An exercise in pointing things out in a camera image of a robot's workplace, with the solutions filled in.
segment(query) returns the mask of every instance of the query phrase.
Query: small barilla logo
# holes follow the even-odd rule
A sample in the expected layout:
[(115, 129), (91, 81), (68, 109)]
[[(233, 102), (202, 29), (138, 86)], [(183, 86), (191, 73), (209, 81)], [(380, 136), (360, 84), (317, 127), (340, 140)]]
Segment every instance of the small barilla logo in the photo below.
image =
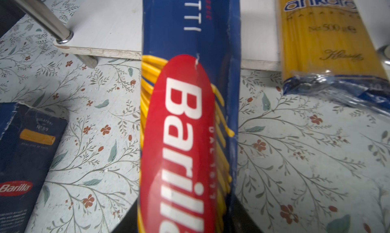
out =
[(32, 183), (24, 180), (4, 182), (0, 184), (0, 196), (12, 197), (20, 196), (32, 189)]
[(312, 6), (340, 6), (356, 10), (356, 5), (353, 0), (292, 0), (286, 3), (284, 11), (292, 11)]

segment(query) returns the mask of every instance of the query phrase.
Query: spaghetti noodles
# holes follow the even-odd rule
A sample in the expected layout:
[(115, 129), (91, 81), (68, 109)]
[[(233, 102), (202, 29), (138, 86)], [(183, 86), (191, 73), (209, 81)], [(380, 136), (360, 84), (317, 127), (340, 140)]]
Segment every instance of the spaghetti noodles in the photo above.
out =
[(389, 83), (353, 0), (278, 0), (285, 94), (389, 110)]

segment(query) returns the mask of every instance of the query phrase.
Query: floral floor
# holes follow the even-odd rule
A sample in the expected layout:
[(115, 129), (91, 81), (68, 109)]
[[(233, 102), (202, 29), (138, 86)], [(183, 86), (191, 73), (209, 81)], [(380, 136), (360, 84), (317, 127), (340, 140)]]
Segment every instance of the floral floor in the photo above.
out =
[[(83, 0), (44, 0), (66, 22)], [(95, 69), (23, 17), (0, 38), (0, 101), (69, 125), (26, 232), (110, 232), (138, 194), (140, 62)], [(390, 232), (390, 126), (282, 96), (280, 73), (242, 70), (236, 194), (269, 232)]]

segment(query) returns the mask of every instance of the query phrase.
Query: metal table leg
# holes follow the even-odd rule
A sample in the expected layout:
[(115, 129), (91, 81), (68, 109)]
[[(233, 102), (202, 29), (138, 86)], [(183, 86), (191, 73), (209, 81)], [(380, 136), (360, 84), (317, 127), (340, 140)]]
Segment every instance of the metal table leg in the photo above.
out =
[(382, 61), (390, 65), (390, 45), (385, 45), (378, 49), (379, 56), (381, 57)]
[[(72, 39), (73, 32), (50, 11), (41, 0), (12, 0), (26, 14), (31, 16), (39, 25), (46, 29), (59, 44), (64, 44)], [(90, 55), (75, 55), (86, 66), (95, 68), (97, 60)]]

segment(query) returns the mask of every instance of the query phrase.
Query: blue pasta box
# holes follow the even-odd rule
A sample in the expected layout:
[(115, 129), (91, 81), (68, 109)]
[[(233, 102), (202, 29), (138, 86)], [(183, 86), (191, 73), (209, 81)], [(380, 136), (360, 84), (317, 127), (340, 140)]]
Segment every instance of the blue pasta box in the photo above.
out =
[(21, 103), (0, 113), (0, 233), (22, 233), (67, 121)]

